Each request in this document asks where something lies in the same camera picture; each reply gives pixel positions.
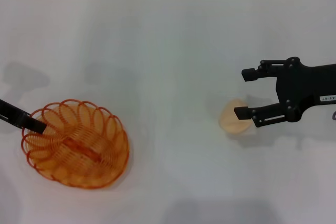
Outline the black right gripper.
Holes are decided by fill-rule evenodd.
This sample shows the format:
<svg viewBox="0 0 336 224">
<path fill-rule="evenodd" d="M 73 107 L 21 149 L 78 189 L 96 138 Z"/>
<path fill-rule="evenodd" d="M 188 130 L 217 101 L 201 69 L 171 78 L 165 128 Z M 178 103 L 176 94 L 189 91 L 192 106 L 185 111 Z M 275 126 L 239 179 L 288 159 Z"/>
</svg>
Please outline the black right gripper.
<svg viewBox="0 0 336 224">
<path fill-rule="evenodd" d="M 335 104 L 335 64 L 308 67 L 298 57 L 262 60 L 255 68 L 241 71 L 245 82 L 276 78 L 280 103 L 250 108 L 235 107 L 239 120 L 252 120 L 256 127 L 298 122 L 304 111 L 318 105 Z"/>
</svg>

